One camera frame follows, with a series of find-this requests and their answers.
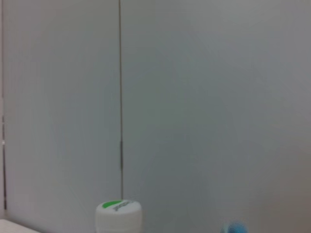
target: green label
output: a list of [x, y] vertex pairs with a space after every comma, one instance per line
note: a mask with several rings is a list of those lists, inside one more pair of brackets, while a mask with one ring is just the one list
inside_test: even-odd
[[115, 205], [115, 204], [119, 204], [120, 202], [122, 202], [123, 200], [113, 200], [113, 201], [109, 201], [103, 204], [103, 208], [108, 208], [109, 206]]

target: white bottle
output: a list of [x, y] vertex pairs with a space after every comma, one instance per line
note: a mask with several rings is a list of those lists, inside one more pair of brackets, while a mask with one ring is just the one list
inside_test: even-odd
[[95, 214], [96, 233], [141, 233], [141, 205], [133, 200], [100, 204]]

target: gray wall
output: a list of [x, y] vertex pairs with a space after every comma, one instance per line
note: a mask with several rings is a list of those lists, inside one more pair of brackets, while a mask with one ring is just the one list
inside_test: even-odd
[[4, 1], [11, 220], [92, 233], [120, 198], [118, 20], [115, 0]]
[[124, 194], [145, 232], [310, 232], [310, 2], [121, 6]]

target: blue object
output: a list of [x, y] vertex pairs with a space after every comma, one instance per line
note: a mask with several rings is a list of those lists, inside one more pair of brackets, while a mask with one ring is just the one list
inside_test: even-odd
[[240, 223], [232, 223], [228, 227], [228, 233], [247, 233], [247, 229]]

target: white container lid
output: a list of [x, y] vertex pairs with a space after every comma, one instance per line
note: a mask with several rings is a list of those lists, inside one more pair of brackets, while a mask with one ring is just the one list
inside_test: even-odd
[[140, 233], [142, 209], [137, 201], [115, 200], [96, 208], [97, 233]]

